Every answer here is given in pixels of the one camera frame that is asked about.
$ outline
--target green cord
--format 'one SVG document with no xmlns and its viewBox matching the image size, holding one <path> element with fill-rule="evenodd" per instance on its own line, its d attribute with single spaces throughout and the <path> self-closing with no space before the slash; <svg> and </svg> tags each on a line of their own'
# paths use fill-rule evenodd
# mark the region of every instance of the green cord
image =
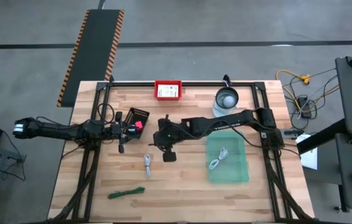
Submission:
<svg viewBox="0 0 352 224">
<path fill-rule="evenodd" d="M 142 194 L 142 193 L 144 193 L 144 191 L 145 191 L 144 187 L 137 187 L 134 190 L 127 190 L 127 191 L 124 191 L 124 192 L 114 192 L 114 193 L 108 195 L 108 198 L 109 199 L 114 199 L 114 198 L 121 197 L 121 196 L 124 196 L 124 195 Z"/>
</svg>

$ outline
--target red container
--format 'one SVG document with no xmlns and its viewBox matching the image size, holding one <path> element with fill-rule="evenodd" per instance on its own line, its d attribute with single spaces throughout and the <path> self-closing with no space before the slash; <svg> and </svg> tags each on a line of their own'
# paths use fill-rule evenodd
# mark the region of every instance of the red container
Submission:
<svg viewBox="0 0 352 224">
<path fill-rule="evenodd" d="M 158 96 L 159 85 L 177 85 L 178 96 Z M 179 100 L 181 98 L 181 80 L 155 80 L 154 97 L 157 100 Z"/>
</svg>

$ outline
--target gray floor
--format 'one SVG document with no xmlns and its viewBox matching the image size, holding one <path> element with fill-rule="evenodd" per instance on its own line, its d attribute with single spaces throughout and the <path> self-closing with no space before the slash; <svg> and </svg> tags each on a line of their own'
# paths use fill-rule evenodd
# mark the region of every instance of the gray floor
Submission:
<svg viewBox="0 0 352 224">
<path fill-rule="evenodd" d="M 97 5 L 98 0 L 1 0 L 0 44 L 75 42 L 85 10 Z M 352 40 L 352 0 L 127 0 L 108 1 L 105 8 L 126 10 L 121 42 Z M 71 109 L 57 108 L 55 102 L 71 53 L 71 49 L 0 50 L 0 128 L 10 133 L 15 119 L 37 115 L 69 122 Z M 225 73 L 233 79 L 268 80 L 280 69 L 315 74 L 333 68 L 335 57 L 345 55 L 352 55 L 352 46 L 118 49 L 113 74 L 117 80 L 217 80 Z M 313 93 L 334 75 L 332 71 L 313 78 L 309 86 L 297 83 L 297 94 Z M 283 75 L 283 83 L 290 78 Z M 338 92 L 326 101 L 307 132 L 343 117 Z M 63 141 L 14 142 L 27 154 L 27 181 L 2 183 L 0 223 L 43 220 Z M 335 185 L 307 182 L 317 218 L 352 222 L 352 212 L 333 210 L 339 205 Z"/>
</svg>

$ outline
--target butcher block tabletop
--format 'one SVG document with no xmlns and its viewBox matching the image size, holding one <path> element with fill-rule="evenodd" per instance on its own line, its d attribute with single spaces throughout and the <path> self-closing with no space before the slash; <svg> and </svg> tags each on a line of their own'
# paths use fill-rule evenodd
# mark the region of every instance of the butcher block tabletop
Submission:
<svg viewBox="0 0 352 224">
<path fill-rule="evenodd" d="M 264 81 L 270 108 L 277 127 L 290 128 L 288 109 L 279 81 Z M 90 118 L 97 82 L 80 82 L 71 123 L 78 124 Z M 250 87 L 234 87 L 239 94 L 238 109 L 254 109 Z M 90 222 L 271 222 L 269 186 L 262 150 L 245 143 L 249 181 L 240 184 L 210 183 L 206 164 L 206 138 L 175 144 L 176 162 L 163 162 L 162 152 L 153 143 L 158 130 L 158 119 L 166 114 L 172 122 L 182 118 L 203 116 L 213 118 L 215 86 L 183 87 L 179 101 L 157 101 L 153 87 L 111 87 L 109 103 L 115 111 L 123 112 L 123 119 L 131 107 L 150 112 L 140 139 L 125 144 L 125 153 L 119 154 L 118 141 L 102 144 L 92 202 Z M 112 112 L 107 111 L 107 119 Z M 238 127 L 253 144 L 260 145 L 259 133 L 250 127 Z M 66 142 L 63 153 L 77 147 Z M 285 147 L 297 152 L 292 146 Z M 151 156 L 151 177 L 145 177 L 143 157 Z M 56 216 L 67 204 L 77 188 L 83 158 L 83 149 L 77 149 L 60 163 L 52 197 L 49 218 Z M 283 151 L 281 156 L 287 189 L 303 208 L 314 217 L 305 176 L 299 157 Z M 108 199 L 116 191 L 144 187 L 145 193 Z M 285 214 L 280 192 L 277 190 L 280 212 Z M 85 196 L 79 214 L 84 211 Z"/>
</svg>

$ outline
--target white label on box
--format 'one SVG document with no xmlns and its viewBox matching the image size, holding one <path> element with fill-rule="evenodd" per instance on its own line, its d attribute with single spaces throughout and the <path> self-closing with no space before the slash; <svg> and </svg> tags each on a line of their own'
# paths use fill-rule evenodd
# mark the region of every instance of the white label on box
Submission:
<svg viewBox="0 0 352 224">
<path fill-rule="evenodd" d="M 158 97 L 178 97 L 178 85 L 158 85 Z"/>
</svg>

